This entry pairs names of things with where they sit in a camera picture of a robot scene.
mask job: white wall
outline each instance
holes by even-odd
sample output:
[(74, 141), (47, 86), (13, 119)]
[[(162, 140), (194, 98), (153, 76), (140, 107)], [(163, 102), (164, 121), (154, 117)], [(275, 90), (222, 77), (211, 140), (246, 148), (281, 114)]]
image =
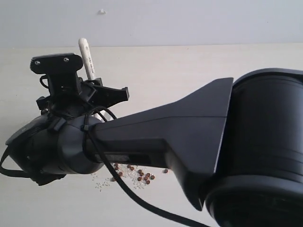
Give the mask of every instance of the white wall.
[[(33, 56), (76, 52), (73, 48), (0, 50), (0, 149), (5, 140), (39, 115), (35, 100), (47, 92), (39, 76), (29, 70)], [(92, 48), (96, 72), (104, 85), (128, 86), (130, 101), (113, 107), (117, 116), (167, 104), (206, 83), (239, 76), (256, 69), (280, 67), (303, 70), (303, 44), (258, 44), (180, 47)], [(5, 167), (15, 167), (8, 160)], [(165, 210), (215, 227), (206, 212), (194, 210), (183, 195), (173, 173), (160, 169), (149, 187), (136, 190), (148, 202)], [(98, 172), (108, 176), (107, 170)], [(0, 175), (0, 226), (180, 226), (137, 206), (117, 185), (102, 192), (90, 175), (73, 175), (38, 187), (28, 179)]]
[(75, 47), (80, 37), (93, 46), (300, 43), (302, 8), (302, 0), (2, 0), (0, 47)]

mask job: robotic arm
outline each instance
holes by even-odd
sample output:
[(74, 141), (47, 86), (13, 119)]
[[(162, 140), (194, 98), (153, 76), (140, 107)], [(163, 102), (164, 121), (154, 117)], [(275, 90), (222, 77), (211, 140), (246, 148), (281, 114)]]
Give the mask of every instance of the robotic arm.
[[(82, 66), (72, 53), (32, 59), (31, 70), (45, 74), (40, 82), (50, 95), (36, 101), (41, 116), (6, 142), (2, 174), (45, 185), (106, 165), (122, 186), (110, 163), (167, 167), (189, 202), (197, 210), (205, 202), (222, 227), (302, 226), (302, 71), (258, 70), (235, 83), (217, 79), (174, 103), (101, 122), (93, 114), (105, 110), (115, 118), (108, 108), (127, 101), (128, 88), (83, 81), (77, 76)], [(22, 170), (4, 169), (8, 156)]]

